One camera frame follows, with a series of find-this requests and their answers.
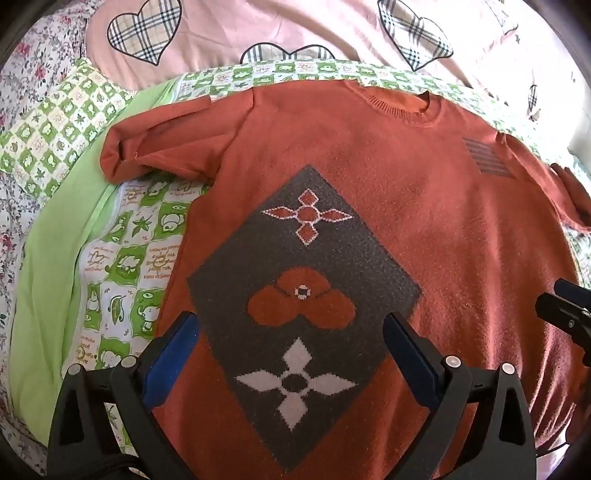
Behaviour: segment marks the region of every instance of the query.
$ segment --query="green sheet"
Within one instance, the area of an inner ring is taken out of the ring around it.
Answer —
[[[116,121],[170,103],[175,85],[171,80],[139,92]],[[77,259],[102,233],[115,204],[117,187],[99,165],[106,133],[80,156],[33,224],[17,285],[9,394],[15,414],[45,445],[80,306]]]

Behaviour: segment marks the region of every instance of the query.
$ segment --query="white flower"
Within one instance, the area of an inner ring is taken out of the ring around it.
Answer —
[[[293,430],[308,411],[304,398],[310,391],[313,390],[329,397],[356,385],[354,382],[330,373],[312,378],[304,370],[310,360],[312,360],[310,353],[304,343],[298,338],[285,355],[283,355],[283,361],[287,364],[287,370],[280,377],[273,375],[267,370],[258,370],[250,374],[240,375],[236,377],[236,380],[258,392],[279,390],[285,398],[279,407],[277,407],[277,410],[285,423],[287,423],[288,428]],[[286,387],[284,381],[288,377],[299,377],[296,380],[299,380],[302,388],[290,385]]]

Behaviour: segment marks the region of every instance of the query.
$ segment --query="screw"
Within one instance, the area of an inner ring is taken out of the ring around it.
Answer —
[[[445,359],[445,363],[447,363],[452,368],[457,368],[457,367],[459,367],[462,364],[461,360],[458,357],[454,356],[454,355],[448,356]]]
[[[136,357],[134,357],[133,355],[128,355],[121,361],[121,366],[124,368],[131,368],[135,365],[136,361]]]
[[[502,369],[507,375],[513,375],[515,373],[515,367],[511,364],[503,364]]]
[[[70,375],[77,375],[80,373],[80,370],[82,370],[82,367],[80,366],[80,364],[74,364],[74,365],[70,365],[70,368],[68,368],[68,373]]]

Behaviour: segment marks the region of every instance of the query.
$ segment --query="sweater sleeve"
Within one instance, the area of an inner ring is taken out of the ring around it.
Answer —
[[[534,156],[515,137],[506,135],[506,141],[513,155],[550,199],[558,212],[560,220],[579,232],[591,232],[591,223],[589,221],[591,218],[591,199],[588,194],[580,194],[581,190],[584,192],[584,187],[572,174],[568,175],[570,171],[564,173],[562,169],[558,171],[556,168],[550,168]],[[568,183],[564,182],[562,173],[564,173],[564,177],[568,177]]]
[[[206,96],[129,117],[109,130],[100,167],[111,183],[153,170],[212,183],[253,107],[250,89],[217,102]]]

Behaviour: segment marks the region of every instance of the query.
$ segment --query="sweater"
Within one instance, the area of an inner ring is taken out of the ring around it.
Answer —
[[[383,479],[427,416],[385,347],[389,312],[471,367],[515,365],[537,445],[572,415],[582,351],[534,303],[577,281],[561,224],[589,229],[555,172],[476,115],[290,82],[124,120],[100,164],[114,183],[159,169],[213,185],[157,331],[183,310],[202,325],[154,412],[198,478]]]

